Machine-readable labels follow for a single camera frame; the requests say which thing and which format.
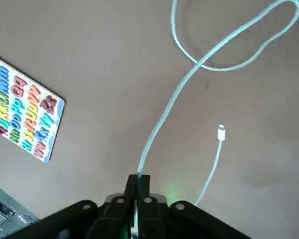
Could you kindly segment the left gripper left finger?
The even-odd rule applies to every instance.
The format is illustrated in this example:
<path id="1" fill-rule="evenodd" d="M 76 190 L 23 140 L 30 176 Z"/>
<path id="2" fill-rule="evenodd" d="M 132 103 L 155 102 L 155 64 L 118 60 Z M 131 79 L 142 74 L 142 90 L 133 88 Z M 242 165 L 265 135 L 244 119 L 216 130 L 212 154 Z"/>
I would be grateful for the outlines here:
<path id="1" fill-rule="evenodd" d="M 139 178 L 129 175 L 122 194 L 97 206 L 82 200 L 8 235 L 9 239 L 129 239 L 135 225 Z"/>

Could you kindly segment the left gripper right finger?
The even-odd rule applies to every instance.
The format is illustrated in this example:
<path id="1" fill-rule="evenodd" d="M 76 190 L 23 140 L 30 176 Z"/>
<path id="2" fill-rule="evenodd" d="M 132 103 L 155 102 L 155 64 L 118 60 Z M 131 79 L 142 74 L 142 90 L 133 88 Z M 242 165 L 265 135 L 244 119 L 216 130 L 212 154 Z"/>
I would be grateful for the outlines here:
<path id="1" fill-rule="evenodd" d="M 150 194 L 150 176 L 139 176 L 140 239 L 248 239 L 225 222 L 187 201 L 170 206 Z"/>

